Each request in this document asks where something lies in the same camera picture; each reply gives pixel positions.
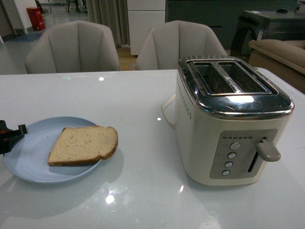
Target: white chair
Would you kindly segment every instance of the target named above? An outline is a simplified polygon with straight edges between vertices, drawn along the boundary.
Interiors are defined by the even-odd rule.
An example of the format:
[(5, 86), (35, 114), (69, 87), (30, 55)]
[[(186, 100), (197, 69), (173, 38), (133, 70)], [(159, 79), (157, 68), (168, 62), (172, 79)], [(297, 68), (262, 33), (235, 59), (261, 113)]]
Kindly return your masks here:
[(119, 71), (120, 61), (109, 27), (73, 21), (47, 29), (25, 67), (28, 73)]
[(137, 58), (137, 70), (177, 69), (190, 55), (228, 55), (213, 30), (202, 24), (172, 21), (148, 30)]

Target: white table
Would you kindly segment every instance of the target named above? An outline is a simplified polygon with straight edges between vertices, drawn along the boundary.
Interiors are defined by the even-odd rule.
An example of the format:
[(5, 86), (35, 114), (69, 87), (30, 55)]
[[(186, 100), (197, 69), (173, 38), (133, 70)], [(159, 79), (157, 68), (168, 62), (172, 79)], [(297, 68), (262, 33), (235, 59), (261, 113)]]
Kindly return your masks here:
[(63, 184), (24, 181), (1, 157), (0, 229), (305, 228), (305, 96), (262, 72), (295, 102), (277, 145), (282, 158), (253, 185), (218, 188), (186, 175), (162, 116), (176, 71), (0, 76), (0, 119), (10, 129), (74, 116), (119, 133), (113, 157)]

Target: white cabinet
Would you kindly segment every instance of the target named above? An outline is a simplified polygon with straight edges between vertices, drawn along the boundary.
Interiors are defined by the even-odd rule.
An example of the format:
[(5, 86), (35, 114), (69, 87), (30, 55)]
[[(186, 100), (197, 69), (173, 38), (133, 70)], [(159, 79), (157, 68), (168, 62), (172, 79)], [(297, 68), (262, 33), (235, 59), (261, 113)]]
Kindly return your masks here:
[(165, 23), (165, 0), (127, 0), (130, 49), (138, 55), (147, 31)]

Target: cream toaster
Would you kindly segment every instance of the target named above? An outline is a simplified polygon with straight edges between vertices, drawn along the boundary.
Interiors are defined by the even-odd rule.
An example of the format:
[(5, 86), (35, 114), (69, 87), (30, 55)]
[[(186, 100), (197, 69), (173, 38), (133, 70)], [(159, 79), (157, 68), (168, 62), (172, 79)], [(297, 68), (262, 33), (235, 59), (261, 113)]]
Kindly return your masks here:
[(292, 99), (246, 62), (190, 56), (178, 63), (175, 130), (183, 166), (208, 186), (250, 185), (294, 110)]

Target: curtain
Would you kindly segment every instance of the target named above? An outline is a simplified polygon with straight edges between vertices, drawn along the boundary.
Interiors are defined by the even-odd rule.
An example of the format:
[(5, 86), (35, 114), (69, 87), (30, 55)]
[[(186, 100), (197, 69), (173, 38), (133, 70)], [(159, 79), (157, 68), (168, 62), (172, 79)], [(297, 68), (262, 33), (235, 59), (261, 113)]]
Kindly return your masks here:
[(91, 22), (108, 26), (117, 48), (129, 45), (127, 0), (86, 0)]

